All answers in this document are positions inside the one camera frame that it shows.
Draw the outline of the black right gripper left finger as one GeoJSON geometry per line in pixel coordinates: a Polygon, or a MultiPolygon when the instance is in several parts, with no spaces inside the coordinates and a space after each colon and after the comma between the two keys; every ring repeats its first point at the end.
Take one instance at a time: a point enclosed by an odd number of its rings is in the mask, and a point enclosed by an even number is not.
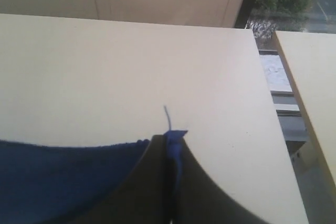
{"type": "Polygon", "coordinates": [[[170,223],[173,166],[167,140],[155,135],[123,183],[74,223],[170,223]]]}

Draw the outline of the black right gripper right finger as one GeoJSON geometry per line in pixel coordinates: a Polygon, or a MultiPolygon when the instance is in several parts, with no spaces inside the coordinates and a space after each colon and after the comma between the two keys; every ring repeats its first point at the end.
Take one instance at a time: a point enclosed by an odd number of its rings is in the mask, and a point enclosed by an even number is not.
{"type": "Polygon", "coordinates": [[[181,140],[176,223],[266,223],[221,190],[181,140]]]}

